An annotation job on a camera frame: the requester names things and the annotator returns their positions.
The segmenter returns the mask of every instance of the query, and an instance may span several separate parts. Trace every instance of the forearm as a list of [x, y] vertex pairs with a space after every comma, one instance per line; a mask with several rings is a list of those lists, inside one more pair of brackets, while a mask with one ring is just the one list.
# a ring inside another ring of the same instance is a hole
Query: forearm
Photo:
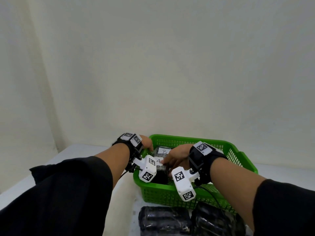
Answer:
[[113, 188], [117, 184], [121, 174], [129, 161], [129, 148], [124, 143], [117, 143], [105, 151], [95, 155], [109, 166], [113, 176]]
[[210, 175], [214, 186], [254, 230], [254, 199], [258, 186], [265, 178], [224, 158], [213, 162]]

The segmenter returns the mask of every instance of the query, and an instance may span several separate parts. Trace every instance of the table surface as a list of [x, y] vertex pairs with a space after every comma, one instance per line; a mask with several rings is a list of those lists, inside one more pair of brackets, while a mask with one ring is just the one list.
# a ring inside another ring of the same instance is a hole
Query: table surface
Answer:
[[[47, 162], [46, 165], [57, 164], [71, 158], [93, 156], [106, 149], [107, 147], [73, 144]], [[266, 178], [315, 190], [315, 170], [262, 164], [255, 164], [255, 166], [259, 174]], [[34, 185], [34, 179], [29, 175], [0, 194], [0, 210]], [[133, 183], [132, 174], [127, 173], [118, 181], [112, 192], [103, 235], [140, 235], [138, 214], [142, 206], [159, 205], [144, 202], [140, 188]]]

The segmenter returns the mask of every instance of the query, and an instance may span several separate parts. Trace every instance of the white wall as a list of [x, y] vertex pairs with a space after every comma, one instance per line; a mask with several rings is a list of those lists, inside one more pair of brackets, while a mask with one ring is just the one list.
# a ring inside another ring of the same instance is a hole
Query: white wall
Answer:
[[0, 193], [57, 154], [11, 1], [0, 0]]
[[65, 146], [223, 139], [315, 169], [315, 0], [29, 0]]

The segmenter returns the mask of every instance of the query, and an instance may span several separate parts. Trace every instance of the black cable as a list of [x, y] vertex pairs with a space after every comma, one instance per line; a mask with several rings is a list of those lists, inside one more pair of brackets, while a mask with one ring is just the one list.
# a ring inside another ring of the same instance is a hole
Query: black cable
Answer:
[[226, 220], [227, 216], [226, 216], [226, 214], [223, 212], [223, 208], [222, 208], [222, 206], [220, 205], [220, 203], [218, 202], [218, 200], [215, 198], [214, 194], [212, 194], [212, 192], [211, 192], [210, 190], [208, 190], [207, 188], [205, 188], [205, 187], [203, 187], [203, 186], [195, 186], [194, 189], [196, 189], [196, 188], [200, 188], [200, 189], [203, 189], [203, 190], [207, 191], [207, 192], [208, 192], [209, 194], [211, 194], [211, 196], [215, 199], [215, 202], [217, 203], [217, 205], [218, 205], [218, 207], [220, 208], [221, 213], [222, 213], [222, 215], [223, 215], [223, 218], [224, 218], [224, 222], [225, 222], [225, 224], [226, 224], [226, 227], [228, 228], [230, 235], [232, 235], [232, 230], [231, 230], [231, 228], [230, 228], [229, 223], [228, 223], [227, 220]]
[[126, 170], [119, 178], [123, 177], [124, 174], [126, 174], [127, 172], [129, 172], [130, 170], [136, 169], [137, 166], [135, 167], [131, 167], [129, 170]]

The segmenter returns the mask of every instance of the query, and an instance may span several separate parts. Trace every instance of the hand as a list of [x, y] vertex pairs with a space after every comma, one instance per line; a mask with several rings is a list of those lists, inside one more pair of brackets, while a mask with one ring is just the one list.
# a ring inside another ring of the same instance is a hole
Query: hand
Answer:
[[142, 138], [142, 145], [144, 149], [149, 149], [149, 151], [153, 151], [153, 143], [152, 140], [144, 135], [140, 135], [140, 137]]
[[169, 176], [176, 167], [183, 167], [185, 170], [190, 168], [188, 155], [192, 146], [193, 144], [179, 145], [170, 150], [168, 155], [161, 161], [162, 164], [167, 164], [170, 167]]

